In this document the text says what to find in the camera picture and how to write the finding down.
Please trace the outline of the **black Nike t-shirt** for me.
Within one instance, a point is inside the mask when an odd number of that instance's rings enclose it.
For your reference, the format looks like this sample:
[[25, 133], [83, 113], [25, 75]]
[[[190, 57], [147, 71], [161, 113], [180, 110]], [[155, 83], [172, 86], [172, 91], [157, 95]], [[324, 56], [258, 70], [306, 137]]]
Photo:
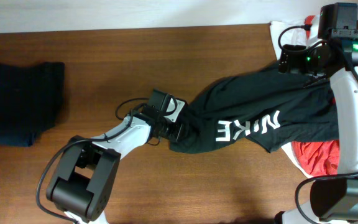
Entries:
[[258, 72], [222, 78], [204, 89], [178, 118], [185, 131], [170, 149], [215, 151], [248, 139], [267, 152], [284, 144], [339, 139], [337, 108], [327, 80], [280, 73], [274, 63]]

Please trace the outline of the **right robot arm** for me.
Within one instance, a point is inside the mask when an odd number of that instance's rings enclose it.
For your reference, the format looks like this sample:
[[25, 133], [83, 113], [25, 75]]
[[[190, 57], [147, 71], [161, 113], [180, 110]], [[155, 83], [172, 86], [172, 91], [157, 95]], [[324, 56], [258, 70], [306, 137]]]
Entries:
[[329, 80], [336, 100], [341, 155], [337, 174], [309, 178], [310, 200], [276, 214], [276, 223], [358, 223], [357, 12], [355, 3], [323, 6], [317, 43], [281, 46], [282, 73]]

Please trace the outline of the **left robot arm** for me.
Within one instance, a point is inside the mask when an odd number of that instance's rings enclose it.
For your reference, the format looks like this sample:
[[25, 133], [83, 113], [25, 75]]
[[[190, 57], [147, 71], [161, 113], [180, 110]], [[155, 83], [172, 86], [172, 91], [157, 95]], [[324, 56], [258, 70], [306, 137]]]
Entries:
[[178, 141], [184, 130], [178, 117], [186, 106], [185, 100], [154, 90], [149, 98], [140, 98], [115, 128], [93, 138], [72, 137], [48, 162], [36, 190], [39, 194], [56, 163], [46, 198], [61, 212], [46, 209], [39, 199], [37, 206], [72, 223], [106, 223], [104, 209], [121, 159], [153, 138]]

